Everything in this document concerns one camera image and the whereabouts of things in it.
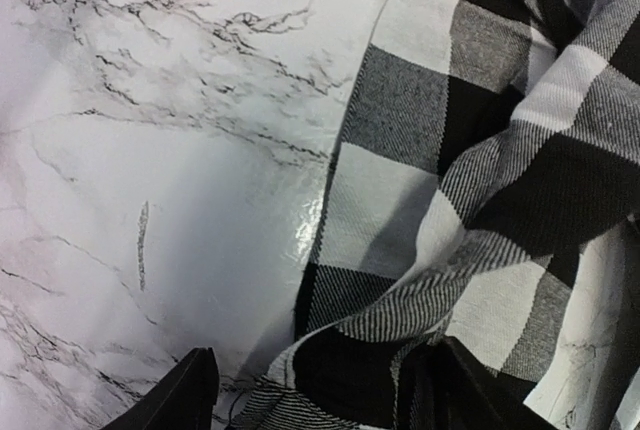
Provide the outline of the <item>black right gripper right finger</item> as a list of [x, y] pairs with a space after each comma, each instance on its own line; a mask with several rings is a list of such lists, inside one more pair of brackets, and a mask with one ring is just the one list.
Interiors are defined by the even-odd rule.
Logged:
[[414, 429], [551, 429], [453, 337], [425, 349], [416, 369]]

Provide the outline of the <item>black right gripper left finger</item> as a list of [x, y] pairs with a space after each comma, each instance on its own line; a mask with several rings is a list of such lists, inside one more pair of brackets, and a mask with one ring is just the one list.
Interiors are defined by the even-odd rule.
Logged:
[[219, 391], [211, 348], [194, 348], [140, 401], [103, 430], [210, 430]]

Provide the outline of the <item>black white checked shirt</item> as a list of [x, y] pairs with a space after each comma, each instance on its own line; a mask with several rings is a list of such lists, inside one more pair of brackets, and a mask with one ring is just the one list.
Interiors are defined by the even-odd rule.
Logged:
[[387, 0], [295, 341], [233, 429], [414, 429], [459, 340], [551, 429], [639, 425], [639, 0]]

